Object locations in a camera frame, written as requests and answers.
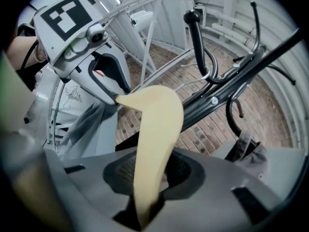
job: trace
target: red marking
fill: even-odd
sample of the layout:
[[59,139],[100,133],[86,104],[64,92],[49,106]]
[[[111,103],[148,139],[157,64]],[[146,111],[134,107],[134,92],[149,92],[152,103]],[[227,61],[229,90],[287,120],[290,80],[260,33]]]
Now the red marking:
[[103,75],[102,73],[100,73],[100,72],[98,72],[98,71],[94,71],[94,72],[97,73],[98,75],[104,77],[104,75]]

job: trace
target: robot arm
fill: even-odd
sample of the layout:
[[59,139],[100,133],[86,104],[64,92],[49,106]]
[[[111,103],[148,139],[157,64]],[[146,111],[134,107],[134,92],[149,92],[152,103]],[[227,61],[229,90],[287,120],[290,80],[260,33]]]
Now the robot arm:
[[[36,14],[34,25],[48,61],[63,82],[73,80],[102,102],[115,105],[116,95],[131,91],[130,75],[102,20],[88,0],[61,0]],[[99,70],[105,75],[100,79],[94,73]]]

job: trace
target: black rubber grip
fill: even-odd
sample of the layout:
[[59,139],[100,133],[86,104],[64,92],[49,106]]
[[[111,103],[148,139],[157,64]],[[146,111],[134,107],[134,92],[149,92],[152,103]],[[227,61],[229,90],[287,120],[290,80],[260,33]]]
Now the black rubber grip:
[[202,76],[205,76],[207,72],[205,68],[204,45],[203,45],[201,31],[199,28],[199,22],[201,21],[201,15],[195,10],[188,10],[184,14],[183,19],[186,22],[186,24],[188,24],[190,32],[191,32],[195,57],[197,59],[197,66]]

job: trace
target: screw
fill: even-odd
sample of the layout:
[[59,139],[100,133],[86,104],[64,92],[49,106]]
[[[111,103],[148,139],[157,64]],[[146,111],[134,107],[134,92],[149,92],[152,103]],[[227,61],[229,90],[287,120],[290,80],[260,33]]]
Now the screw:
[[211,99],[211,104],[215,106],[215,105],[218,105],[218,103],[219,103],[218,98],[217,98],[217,97],[215,97],[215,96],[214,96],[214,97],[212,97],[212,99]]

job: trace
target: brick floor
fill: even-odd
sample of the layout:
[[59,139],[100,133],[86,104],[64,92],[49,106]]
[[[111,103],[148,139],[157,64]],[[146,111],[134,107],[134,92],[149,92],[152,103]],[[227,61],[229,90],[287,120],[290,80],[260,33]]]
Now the brick floor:
[[[231,68],[233,65],[232,57],[227,52],[217,46],[206,44],[218,60],[219,74]],[[157,68],[176,56],[174,53],[156,45],[151,46],[150,55]],[[195,62],[194,57],[183,60],[165,72],[153,84],[160,84],[175,89],[184,82],[200,78],[201,75],[197,66],[180,67],[181,64],[192,62]],[[134,88],[140,83],[141,66],[131,57],[127,58],[127,64],[131,75],[131,85]],[[208,58],[206,58],[206,64],[210,65]],[[191,84],[178,90],[177,93],[180,99],[184,101],[203,86],[204,83],[202,82]],[[236,106],[233,107],[233,115],[242,130],[251,132],[256,141],[262,142],[266,146],[289,147],[292,145],[281,108],[270,89],[267,88],[265,82],[260,77],[255,78],[240,96],[239,100],[245,117],[239,118]],[[119,113],[116,143],[122,142],[139,131],[140,120],[140,112],[123,108]],[[208,155],[225,141],[236,139],[237,137],[227,123],[225,106],[222,106],[191,128],[182,132],[176,146]]]

